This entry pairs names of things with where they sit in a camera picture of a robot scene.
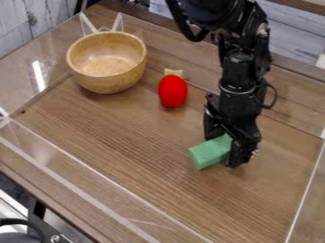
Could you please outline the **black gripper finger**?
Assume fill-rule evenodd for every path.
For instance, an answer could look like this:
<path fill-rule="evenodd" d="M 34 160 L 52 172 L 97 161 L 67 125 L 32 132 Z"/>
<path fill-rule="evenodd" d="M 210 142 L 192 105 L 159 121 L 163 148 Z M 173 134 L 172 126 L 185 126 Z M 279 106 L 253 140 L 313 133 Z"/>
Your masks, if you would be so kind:
<path fill-rule="evenodd" d="M 226 130 L 222 126 L 222 119 L 209 114 L 204 116 L 204 129 L 206 140 L 213 140 L 226 134 Z"/>
<path fill-rule="evenodd" d="M 242 164 L 248 163 L 258 151 L 260 139 L 252 136 L 230 137 L 230 149 L 226 158 L 226 166 L 236 169 Z"/>

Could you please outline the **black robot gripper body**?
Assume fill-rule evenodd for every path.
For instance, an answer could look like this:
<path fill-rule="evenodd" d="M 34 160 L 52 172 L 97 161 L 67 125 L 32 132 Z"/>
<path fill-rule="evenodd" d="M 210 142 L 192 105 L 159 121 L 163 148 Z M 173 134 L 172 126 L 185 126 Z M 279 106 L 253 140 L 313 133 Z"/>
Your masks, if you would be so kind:
<path fill-rule="evenodd" d="M 246 89 L 221 84 L 220 94 L 206 95 L 205 114 L 222 119 L 226 134 L 234 137 L 252 136 L 262 140 L 257 117 L 266 108 L 264 104 L 268 84 L 253 84 Z"/>

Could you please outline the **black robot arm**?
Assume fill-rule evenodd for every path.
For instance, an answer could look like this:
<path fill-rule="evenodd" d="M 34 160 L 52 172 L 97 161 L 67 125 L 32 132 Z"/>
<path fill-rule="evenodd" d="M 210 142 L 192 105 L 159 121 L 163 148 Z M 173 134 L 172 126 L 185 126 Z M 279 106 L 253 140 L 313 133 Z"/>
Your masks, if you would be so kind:
<path fill-rule="evenodd" d="M 257 118 L 273 85 L 265 78 L 270 70 L 270 27 L 256 0 L 165 0 L 173 19 L 192 42 L 210 38 L 218 46 L 222 76 L 220 92 L 206 95 L 205 139 L 230 140 L 225 165 L 237 168 L 258 152 L 262 133 Z"/>

